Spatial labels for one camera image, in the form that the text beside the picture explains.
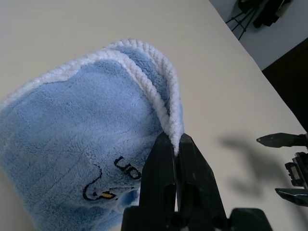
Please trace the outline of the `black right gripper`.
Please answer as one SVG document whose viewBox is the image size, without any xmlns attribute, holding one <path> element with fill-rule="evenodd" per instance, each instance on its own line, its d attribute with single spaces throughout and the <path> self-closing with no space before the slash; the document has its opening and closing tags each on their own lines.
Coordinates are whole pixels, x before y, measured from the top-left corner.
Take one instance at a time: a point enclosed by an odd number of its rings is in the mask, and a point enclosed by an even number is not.
<svg viewBox="0 0 308 231">
<path fill-rule="evenodd" d="M 257 142 L 272 148 L 304 146 L 308 149 L 308 134 L 275 133 L 257 138 Z M 308 152 L 297 152 L 292 162 L 285 164 L 291 177 L 291 184 L 296 187 L 308 186 Z M 308 206 L 307 189 L 276 188 L 275 192 L 284 200 L 299 206 Z"/>
</svg>

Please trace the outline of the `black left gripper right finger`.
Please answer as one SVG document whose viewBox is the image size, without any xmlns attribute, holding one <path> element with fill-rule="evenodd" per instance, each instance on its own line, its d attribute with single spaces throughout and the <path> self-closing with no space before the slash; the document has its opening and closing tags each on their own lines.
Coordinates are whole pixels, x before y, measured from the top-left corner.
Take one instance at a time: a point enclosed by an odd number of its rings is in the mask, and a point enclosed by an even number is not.
<svg viewBox="0 0 308 231">
<path fill-rule="evenodd" d="M 226 218 L 214 173 L 187 134 L 180 139 L 177 183 L 180 212 L 192 217 L 193 211 L 200 209 L 210 219 Z"/>
</svg>

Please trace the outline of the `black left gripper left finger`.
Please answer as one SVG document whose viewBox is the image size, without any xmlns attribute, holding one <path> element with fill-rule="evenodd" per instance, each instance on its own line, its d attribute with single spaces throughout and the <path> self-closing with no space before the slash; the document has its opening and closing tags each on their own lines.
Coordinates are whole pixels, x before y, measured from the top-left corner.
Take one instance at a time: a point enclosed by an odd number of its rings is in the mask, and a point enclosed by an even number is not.
<svg viewBox="0 0 308 231">
<path fill-rule="evenodd" d="M 168 214 L 174 211 L 175 198 L 173 146 L 168 135 L 161 133 L 142 169 L 139 206 L 158 214 Z"/>
</svg>

